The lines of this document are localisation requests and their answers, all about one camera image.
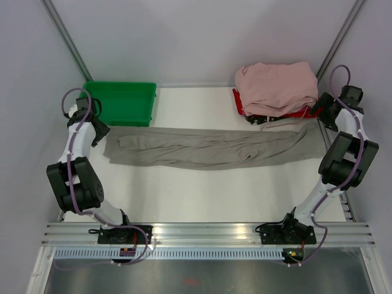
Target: metal corner post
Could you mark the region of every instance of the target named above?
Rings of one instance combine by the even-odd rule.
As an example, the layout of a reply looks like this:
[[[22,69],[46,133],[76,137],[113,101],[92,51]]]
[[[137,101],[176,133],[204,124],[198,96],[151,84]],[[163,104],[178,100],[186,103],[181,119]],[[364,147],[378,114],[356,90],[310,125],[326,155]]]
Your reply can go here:
[[[327,55],[325,56],[325,59],[316,74],[318,81],[320,81],[322,79],[322,77],[324,76],[328,66],[331,64],[331,61],[335,57],[338,49],[342,45],[343,40],[347,36],[347,33],[349,32],[350,28],[352,27],[352,24],[356,20],[357,16],[360,14],[366,1],[367,0],[356,0],[355,1],[353,7],[351,8],[346,19],[344,20],[344,23],[343,23],[341,29],[339,30],[335,40],[332,43],[330,50],[328,51]]]
[[[73,60],[75,61],[79,71],[83,75],[86,81],[93,81],[91,74],[89,73],[85,62],[81,58],[78,49],[76,48],[70,34],[68,33],[67,28],[65,27],[64,23],[61,20],[61,17],[56,10],[55,5],[51,0],[41,0],[42,5],[44,6],[45,10],[47,11],[49,17],[51,18],[53,24],[56,26],[61,38],[67,45],[68,50],[70,51]]]

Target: pink clothing pile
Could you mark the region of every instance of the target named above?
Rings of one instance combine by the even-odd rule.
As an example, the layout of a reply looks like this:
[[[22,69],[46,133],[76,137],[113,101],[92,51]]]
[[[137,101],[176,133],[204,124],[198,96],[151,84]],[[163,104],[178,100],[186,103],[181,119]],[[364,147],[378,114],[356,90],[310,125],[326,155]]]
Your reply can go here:
[[[244,66],[235,75],[235,85],[246,116],[280,117],[311,108],[319,93],[307,62]]]

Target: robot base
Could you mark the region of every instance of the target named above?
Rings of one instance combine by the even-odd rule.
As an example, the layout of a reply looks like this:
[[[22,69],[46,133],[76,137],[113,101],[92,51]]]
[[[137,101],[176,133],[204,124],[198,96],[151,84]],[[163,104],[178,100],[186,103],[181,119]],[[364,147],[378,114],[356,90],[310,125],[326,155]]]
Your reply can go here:
[[[316,237],[312,226],[306,226],[294,218],[294,210],[287,213],[281,222],[266,222],[256,230],[260,234],[262,244],[316,244]]]
[[[138,225],[147,234],[148,244],[151,244],[151,237],[153,235],[153,226],[151,225]],[[138,230],[132,228],[111,228],[105,230],[102,227],[99,230],[89,233],[98,234],[98,244],[145,244],[145,237]]]

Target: green bin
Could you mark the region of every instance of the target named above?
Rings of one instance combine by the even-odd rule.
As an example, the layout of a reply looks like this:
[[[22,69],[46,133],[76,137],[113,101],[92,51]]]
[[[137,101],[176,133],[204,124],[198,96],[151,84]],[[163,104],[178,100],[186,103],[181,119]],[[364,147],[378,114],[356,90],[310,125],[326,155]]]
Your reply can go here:
[[[157,89],[155,83],[88,81],[84,89],[92,98],[100,100],[99,119],[108,126],[149,126]]]

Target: metal extrusion frame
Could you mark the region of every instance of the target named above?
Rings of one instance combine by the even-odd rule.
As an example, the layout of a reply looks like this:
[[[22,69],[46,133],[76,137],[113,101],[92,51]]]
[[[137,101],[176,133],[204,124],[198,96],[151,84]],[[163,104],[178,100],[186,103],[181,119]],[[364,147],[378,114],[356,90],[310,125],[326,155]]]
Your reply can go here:
[[[152,247],[167,248],[274,248],[292,245],[263,245],[254,231],[259,223],[151,223]],[[363,222],[328,222],[328,237],[324,247],[374,247],[370,228]],[[99,229],[93,222],[52,222],[49,223],[42,239],[43,247],[100,247],[97,235],[89,234],[89,229]],[[317,240],[321,240],[324,230],[315,228]]]
[[[66,26],[62,22],[60,14],[56,10],[55,5],[51,0],[41,0],[42,5],[44,6],[47,14],[51,18],[54,26],[59,32],[60,37],[63,39],[65,45],[67,46],[69,52],[72,55],[73,60],[75,61],[80,73],[83,75],[86,81],[92,81],[92,76],[88,71],[88,68],[81,57],[78,48],[75,46],[74,41],[72,40]]]
[[[41,247],[37,262],[32,271],[27,294],[44,294],[53,258],[55,247]]]
[[[325,56],[325,59],[324,59],[322,65],[320,66],[319,70],[317,71],[316,77],[317,77],[318,81],[320,81],[322,79],[322,77],[324,76],[326,70],[330,66],[333,58],[335,57],[338,49],[342,45],[342,42],[345,39],[347,33],[349,32],[350,28],[354,24],[354,21],[356,20],[356,18],[358,17],[360,12],[362,11],[366,1],[367,0],[356,0],[355,1],[349,14],[347,15],[346,19],[344,20],[344,23],[343,23],[341,29],[339,30],[335,40],[333,41],[329,52]]]
[[[375,294],[391,294],[388,279],[381,263],[381,256],[376,248],[361,248],[363,260]]]

